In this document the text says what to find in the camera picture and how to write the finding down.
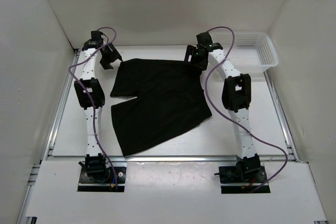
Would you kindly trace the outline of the black shorts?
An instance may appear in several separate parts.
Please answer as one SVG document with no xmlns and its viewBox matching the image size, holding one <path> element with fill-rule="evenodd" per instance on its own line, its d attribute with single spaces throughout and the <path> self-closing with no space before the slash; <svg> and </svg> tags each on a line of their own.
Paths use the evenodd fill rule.
<svg viewBox="0 0 336 224">
<path fill-rule="evenodd" d="M 131 59 L 120 63 L 111 107 L 123 156 L 146 151 L 199 126 L 212 116 L 201 69 L 176 60 Z"/>
</svg>

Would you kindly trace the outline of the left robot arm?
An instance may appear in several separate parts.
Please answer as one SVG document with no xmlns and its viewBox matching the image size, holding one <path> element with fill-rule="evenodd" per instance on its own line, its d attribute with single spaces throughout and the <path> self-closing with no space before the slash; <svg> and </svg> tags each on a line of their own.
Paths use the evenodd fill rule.
<svg viewBox="0 0 336 224">
<path fill-rule="evenodd" d="M 116 186 L 117 174 L 111 159 L 100 143 L 101 115 L 106 97 L 99 80 L 96 78 L 95 68 L 98 56 L 101 56 L 100 63 L 104 69 L 111 69 L 110 63 L 122 58 L 111 42 L 98 47 L 87 44 L 84 49 L 84 61 L 68 68 L 70 75 L 75 80 L 74 88 L 77 99 L 86 118 L 86 156 L 85 161 L 79 164 L 85 173 L 97 182 L 109 182 L 111 186 Z"/>
</svg>

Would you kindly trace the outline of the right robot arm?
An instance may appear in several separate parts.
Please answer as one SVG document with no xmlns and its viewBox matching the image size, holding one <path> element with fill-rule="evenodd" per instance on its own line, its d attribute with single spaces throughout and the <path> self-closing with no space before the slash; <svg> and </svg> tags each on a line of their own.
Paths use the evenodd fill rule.
<svg viewBox="0 0 336 224">
<path fill-rule="evenodd" d="M 253 138 L 250 134 L 249 106 L 251 102 L 251 77 L 241 73 L 225 58 L 224 50 L 218 43 L 210 46 L 186 47 L 184 62 L 186 64 L 206 70 L 210 63 L 218 71 L 224 87 L 222 103 L 227 109 L 237 144 L 236 170 L 228 177 L 237 177 L 242 182 L 247 182 L 261 168 L 260 159 L 255 149 Z"/>
</svg>

